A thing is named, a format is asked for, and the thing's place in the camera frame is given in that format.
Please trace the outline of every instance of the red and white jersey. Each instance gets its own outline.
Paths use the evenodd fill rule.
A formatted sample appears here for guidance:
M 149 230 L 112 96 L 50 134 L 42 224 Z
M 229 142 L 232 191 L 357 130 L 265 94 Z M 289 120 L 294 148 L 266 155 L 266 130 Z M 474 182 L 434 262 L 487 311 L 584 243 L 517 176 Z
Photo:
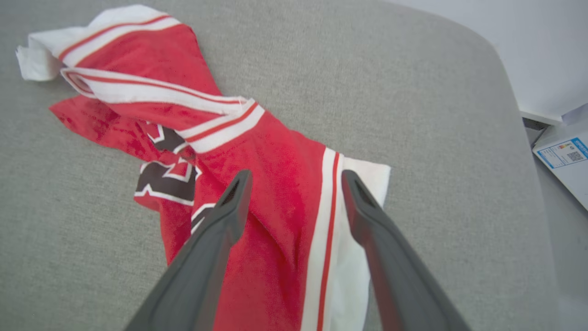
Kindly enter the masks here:
M 146 161 L 135 200 L 160 212 L 168 263 L 236 173 L 251 170 L 215 330 L 363 328 L 369 270 L 340 175 L 355 170 L 382 204 L 388 166 L 307 139 L 251 98 L 221 96 L 192 30 L 145 6 L 31 34 L 17 56 L 25 79 L 61 71 L 79 92 L 51 107 L 68 128 Z

